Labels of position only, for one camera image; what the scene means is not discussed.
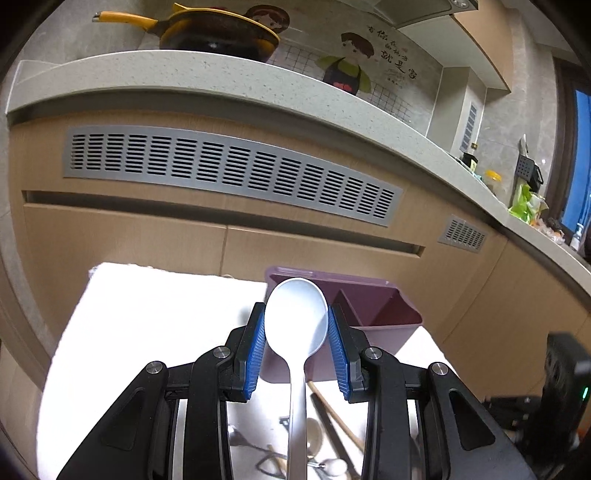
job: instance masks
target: bottle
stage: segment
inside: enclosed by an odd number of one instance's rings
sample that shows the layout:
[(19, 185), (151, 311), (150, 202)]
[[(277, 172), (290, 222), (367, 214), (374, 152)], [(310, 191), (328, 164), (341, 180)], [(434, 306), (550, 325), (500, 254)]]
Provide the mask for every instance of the bottle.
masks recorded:
[(583, 228), (584, 225), (582, 223), (577, 223), (577, 231), (573, 235), (573, 239), (570, 241), (570, 247), (575, 251), (579, 251), (581, 246), (581, 237), (583, 236)]

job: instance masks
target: metal spoon handle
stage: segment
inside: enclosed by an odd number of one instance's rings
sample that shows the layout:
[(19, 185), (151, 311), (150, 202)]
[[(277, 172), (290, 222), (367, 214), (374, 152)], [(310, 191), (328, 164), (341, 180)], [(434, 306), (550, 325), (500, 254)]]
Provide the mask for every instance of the metal spoon handle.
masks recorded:
[(304, 365), (290, 365), (290, 429), (287, 443), (287, 480), (306, 480), (308, 443), (306, 435), (306, 375)]

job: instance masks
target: cartoon woman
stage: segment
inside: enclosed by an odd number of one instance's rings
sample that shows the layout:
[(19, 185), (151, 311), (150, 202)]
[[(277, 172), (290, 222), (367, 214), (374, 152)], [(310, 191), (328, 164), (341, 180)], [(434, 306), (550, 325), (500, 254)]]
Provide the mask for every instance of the cartoon woman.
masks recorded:
[(265, 25), (279, 34), (290, 26), (290, 16), (282, 8), (273, 5), (255, 5), (244, 14), (245, 17)]
[(342, 57), (329, 56), (316, 60), (316, 64), (324, 70), (322, 81), (352, 95), (357, 95), (359, 90), (371, 93), (371, 80), (359, 62), (373, 56), (373, 45), (353, 32), (341, 34), (340, 39), (343, 42)]

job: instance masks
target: purple utensil holder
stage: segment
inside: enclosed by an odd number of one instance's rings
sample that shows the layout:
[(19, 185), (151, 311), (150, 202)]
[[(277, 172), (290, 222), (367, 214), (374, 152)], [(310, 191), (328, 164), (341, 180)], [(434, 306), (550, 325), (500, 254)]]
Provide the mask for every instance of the purple utensil holder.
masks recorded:
[[(391, 354), (396, 354), (423, 324), (417, 309), (396, 285), (378, 278), (269, 267), (265, 272), (265, 301), (279, 283), (294, 277), (306, 278), (316, 284), (328, 305), (340, 306), (350, 326), (363, 330), (372, 346), (378, 346)], [(336, 379), (328, 340), (308, 359), (304, 370), (308, 380)], [(290, 381), (287, 364), (268, 345), (265, 347), (260, 375), (271, 383)]]

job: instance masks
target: metal vent grille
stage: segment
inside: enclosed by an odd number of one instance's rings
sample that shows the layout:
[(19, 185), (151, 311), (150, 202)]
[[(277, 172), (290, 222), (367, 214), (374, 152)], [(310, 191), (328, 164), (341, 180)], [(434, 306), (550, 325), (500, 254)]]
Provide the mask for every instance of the metal vent grille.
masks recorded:
[(466, 130), (464, 130), (464, 138), (462, 140), (462, 146), (460, 149), (466, 151), (472, 142), (472, 135), (474, 133), (474, 127), (476, 125), (476, 115), (478, 110), (474, 104), (470, 105), (470, 113), (468, 114), (468, 121), (466, 123)]
[(439, 238), (442, 244), (479, 252), (486, 239), (486, 234), (465, 220), (451, 216), (447, 228)]
[(389, 225), (402, 189), (309, 155), (241, 138), (128, 125), (72, 128), (64, 177), (173, 185)]

